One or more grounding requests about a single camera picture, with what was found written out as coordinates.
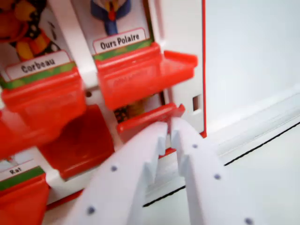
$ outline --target red plastic tray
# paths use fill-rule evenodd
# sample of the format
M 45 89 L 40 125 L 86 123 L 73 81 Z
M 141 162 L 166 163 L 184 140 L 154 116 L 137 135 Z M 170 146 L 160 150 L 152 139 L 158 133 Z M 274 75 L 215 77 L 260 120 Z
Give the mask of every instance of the red plastic tray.
M 192 78 L 195 55 L 160 52 L 157 43 L 104 61 L 96 61 L 106 106 L 114 110 Z
M 49 195 L 45 174 L 0 193 L 1 225 L 42 224 Z
M 0 159 L 54 140 L 86 110 L 83 81 L 77 71 L 4 90 L 0 111 Z
M 67 179 L 91 169 L 114 153 L 113 140 L 97 105 L 67 124 L 55 141 L 39 147 L 48 163 Z
M 177 108 L 175 103 L 169 103 L 118 124 L 117 131 L 122 141 L 127 142 L 150 124 L 157 121 L 169 122 L 171 117 L 181 117 L 184 111 L 183 105 Z

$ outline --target small window slot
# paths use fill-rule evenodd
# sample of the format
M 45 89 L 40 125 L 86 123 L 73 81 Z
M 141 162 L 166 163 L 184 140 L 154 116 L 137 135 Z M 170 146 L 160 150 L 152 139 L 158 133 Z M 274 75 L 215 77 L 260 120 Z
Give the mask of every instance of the small window slot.
M 197 95 L 197 96 L 193 97 L 193 110 L 194 110 L 194 112 L 201 108 L 201 104 L 200 104 L 201 98 L 200 97 L 201 97 L 200 95 Z

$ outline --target red edge trim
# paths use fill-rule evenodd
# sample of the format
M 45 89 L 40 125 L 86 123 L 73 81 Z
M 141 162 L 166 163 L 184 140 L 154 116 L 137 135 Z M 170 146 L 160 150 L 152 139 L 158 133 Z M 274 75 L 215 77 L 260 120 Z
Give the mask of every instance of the red edge trim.
M 167 156 L 167 155 L 172 154 L 173 152 L 176 152 L 176 149 L 168 148 L 168 149 L 165 151 L 165 154 L 164 154 L 163 156 L 159 156 L 158 158 L 165 157 L 165 156 Z
M 204 110 L 204 131 L 200 135 L 205 138 L 206 133 L 206 83 L 205 83 L 205 71 L 206 71 L 206 29 L 205 29 L 205 0 L 202 0 L 202 50 L 203 50 L 203 110 Z

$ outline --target cartoon figure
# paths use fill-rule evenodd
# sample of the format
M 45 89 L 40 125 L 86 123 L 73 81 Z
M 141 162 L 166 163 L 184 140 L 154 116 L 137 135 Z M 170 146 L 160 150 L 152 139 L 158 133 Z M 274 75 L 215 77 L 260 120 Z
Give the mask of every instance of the cartoon figure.
M 10 156 L 4 159 L 5 161 L 9 162 L 12 166 L 19 165 L 18 162 L 15 160 L 15 156 Z
M 131 0 L 90 0 L 91 14 L 104 22 L 107 35 L 118 33 L 117 20 L 131 9 Z
M 0 43 L 13 46 L 21 61 L 60 50 L 38 26 L 46 5 L 47 0 L 0 0 Z

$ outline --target white wall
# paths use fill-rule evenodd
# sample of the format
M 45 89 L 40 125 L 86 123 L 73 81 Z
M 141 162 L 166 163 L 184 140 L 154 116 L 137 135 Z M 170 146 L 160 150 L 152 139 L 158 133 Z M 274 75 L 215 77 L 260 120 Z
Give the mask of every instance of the white wall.
M 206 0 L 208 133 L 300 83 L 299 10 L 299 0 Z

